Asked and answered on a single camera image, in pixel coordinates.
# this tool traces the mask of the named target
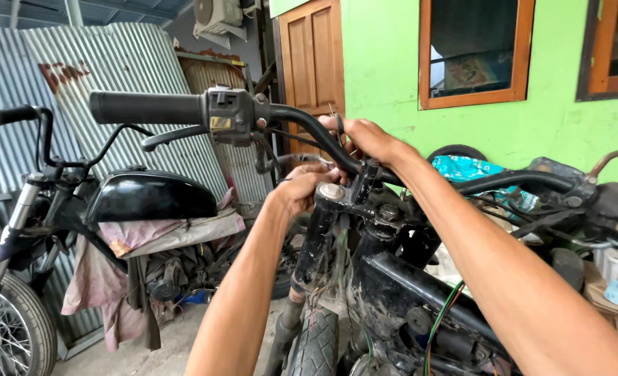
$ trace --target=door panel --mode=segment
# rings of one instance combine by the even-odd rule
[[[314,116],[344,116],[344,60],[339,0],[312,0],[279,16],[286,103]],[[294,123],[289,132],[313,138]],[[290,140],[291,152],[319,152]]]

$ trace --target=air conditioner outdoor unit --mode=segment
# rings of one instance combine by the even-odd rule
[[[239,0],[195,0],[196,39],[208,39],[225,48],[230,48],[228,33],[246,39],[246,29],[241,27],[243,12]]]

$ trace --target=fuel tank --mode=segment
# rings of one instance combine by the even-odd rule
[[[215,217],[216,198],[204,185],[165,171],[136,167],[108,175],[89,204],[87,220],[152,221]]]

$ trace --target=plastic basket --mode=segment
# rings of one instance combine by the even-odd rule
[[[618,250],[614,248],[595,250],[594,264],[602,277],[610,281],[611,278],[618,276]]]

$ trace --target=handlebar switch housing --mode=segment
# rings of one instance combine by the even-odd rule
[[[206,91],[209,130],[216,143],[234,147],[251,145],[255,116],[253,98],[244,89],[218,85]]]

